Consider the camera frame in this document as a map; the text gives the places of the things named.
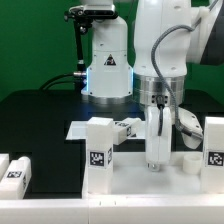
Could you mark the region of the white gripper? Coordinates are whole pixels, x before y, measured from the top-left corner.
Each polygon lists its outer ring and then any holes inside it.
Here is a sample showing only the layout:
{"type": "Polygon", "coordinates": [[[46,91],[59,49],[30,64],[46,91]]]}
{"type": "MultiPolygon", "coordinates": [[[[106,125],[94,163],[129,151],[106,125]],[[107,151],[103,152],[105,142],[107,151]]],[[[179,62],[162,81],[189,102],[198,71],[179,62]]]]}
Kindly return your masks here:
{"type": "Polygon", "coordinates": [[[157,107],[145,109],[146,161],[151,172],[159,172],[160,164],[167,164],[171,156],[172,118],[169,107],[163,109],[163,122],[159,121],[157,107]]]}

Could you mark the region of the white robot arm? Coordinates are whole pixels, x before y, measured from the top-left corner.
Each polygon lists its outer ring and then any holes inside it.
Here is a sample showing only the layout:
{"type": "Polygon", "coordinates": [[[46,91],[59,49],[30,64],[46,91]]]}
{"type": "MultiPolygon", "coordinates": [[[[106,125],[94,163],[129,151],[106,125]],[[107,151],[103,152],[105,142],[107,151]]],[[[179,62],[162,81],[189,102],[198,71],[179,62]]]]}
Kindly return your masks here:
{"type": "Polygon", "coordinates": [[[127,62],[127,24],[113,0],[81,0],[78,14],[93,27],[92,62],[82,93],[99,103],[133,97],[145,113],[146,161],[153,170],[170,161],[172,130],[197,148],[202,129],[180,107],[188,62],[224,63],[224,0],[193,7],[191,0],[138,0],[135,62],[127,62]]]}

